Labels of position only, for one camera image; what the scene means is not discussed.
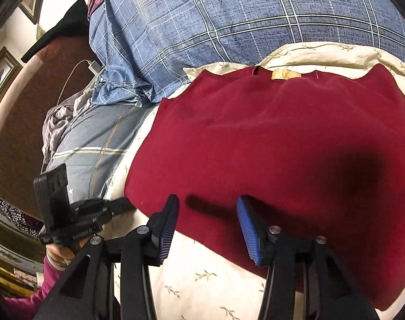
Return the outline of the person's left hand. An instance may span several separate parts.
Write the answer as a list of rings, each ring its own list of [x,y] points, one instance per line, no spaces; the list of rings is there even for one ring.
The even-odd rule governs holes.
[[[75,257],[75,253],[67,247],[55,243],[46,246],[46,257],[50,264],[58,271],[63,271]]]

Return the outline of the magenta sleeved forearm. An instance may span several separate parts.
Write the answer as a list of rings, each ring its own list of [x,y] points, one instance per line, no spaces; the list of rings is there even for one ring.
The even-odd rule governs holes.
[[[44,258],[44,281],[41,289],[28,298],[4,298],[11,319],[33,319],[66,266],[57,264],[48,255]]]

